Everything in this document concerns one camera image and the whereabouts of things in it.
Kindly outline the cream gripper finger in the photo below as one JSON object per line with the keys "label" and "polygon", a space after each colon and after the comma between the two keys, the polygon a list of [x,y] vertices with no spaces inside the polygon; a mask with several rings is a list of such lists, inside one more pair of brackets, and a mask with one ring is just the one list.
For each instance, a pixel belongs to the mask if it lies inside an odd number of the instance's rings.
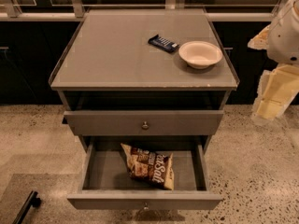
{"label": "cream gripper finger", "polygon": [[248,43],[250,49],[268,49],[269,25],[265,26],[260,33],[254,36]]}
{"label": "cream gripper finger", "polygon": [[299,65],[279,63],[273,71],[264,70],[252,107],[251,119],[266,124],[280,118],[299,93]]}

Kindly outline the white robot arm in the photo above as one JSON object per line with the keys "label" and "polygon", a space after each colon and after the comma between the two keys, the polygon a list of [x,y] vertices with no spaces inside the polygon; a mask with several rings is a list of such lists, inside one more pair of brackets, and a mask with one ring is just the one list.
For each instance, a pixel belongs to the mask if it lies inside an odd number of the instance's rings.
{"label": "white robot arm", "polygon": [[281,117],[299,93],[299,0],[288,0],[248,47],[265,49],[278,63],[274,70],[263,71],[252,108],[252,118],[265,123]]}

